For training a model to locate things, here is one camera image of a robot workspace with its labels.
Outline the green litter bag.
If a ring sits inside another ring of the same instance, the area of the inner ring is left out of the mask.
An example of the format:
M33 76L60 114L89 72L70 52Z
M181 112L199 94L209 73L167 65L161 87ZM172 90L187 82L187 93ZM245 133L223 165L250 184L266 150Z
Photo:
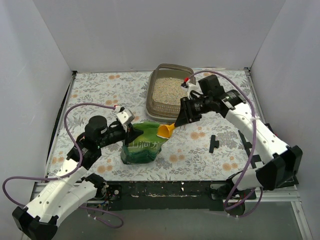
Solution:
M143 131L143 134L129 145L122 145L120 158L124 164L148 164L156 159L162 145L168 141L168 138L157 136L159 126L158 122L150 121L133 124L133 127Z

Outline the brown plastic litter box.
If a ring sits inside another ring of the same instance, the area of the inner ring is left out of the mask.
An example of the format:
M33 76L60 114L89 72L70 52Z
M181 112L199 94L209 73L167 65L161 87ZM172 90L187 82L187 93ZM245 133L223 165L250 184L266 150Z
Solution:
M180 112L180 99L187 96L181 84L193 73L187 66L170 63L158 65L148 82L147 115L158 122L174 122Z

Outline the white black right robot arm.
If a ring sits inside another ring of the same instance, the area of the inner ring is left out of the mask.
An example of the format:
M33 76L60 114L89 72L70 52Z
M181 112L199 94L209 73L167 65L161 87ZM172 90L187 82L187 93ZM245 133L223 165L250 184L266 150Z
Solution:
M253 113L254 108L239 90L225 91L214 74L199 80L198 85L186 78L181 87L187 96L180 100L175 127L197 122L203 114L215 112L244 135L263 162L260 168L242 170L227 179L226 192L230 198L239 198L247 189L272 191L297 174L303 155L301 148L279 139Z

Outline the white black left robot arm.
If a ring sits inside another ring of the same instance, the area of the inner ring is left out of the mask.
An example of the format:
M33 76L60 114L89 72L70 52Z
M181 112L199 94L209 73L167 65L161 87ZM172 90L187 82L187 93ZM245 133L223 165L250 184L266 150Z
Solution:
M128 111L117 113L110 125L105 117L89 119L67 154L56 180L26 206L16 207L12 217L17 227L32 240L51 240L59 225L78 207L90 199L101 200L107 195L107 182L103 177L85 173L101 157L102 148L117 142L129 144L143 134L133 127L134 115Z

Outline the orange plastic scoop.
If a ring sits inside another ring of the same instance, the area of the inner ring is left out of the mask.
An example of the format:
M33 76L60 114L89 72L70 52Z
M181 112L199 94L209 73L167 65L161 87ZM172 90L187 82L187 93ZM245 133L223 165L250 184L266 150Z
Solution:
M175 128L176 127L174 123L170 125L162 124L158 127L156 135L160 138L169 139L172 136Z

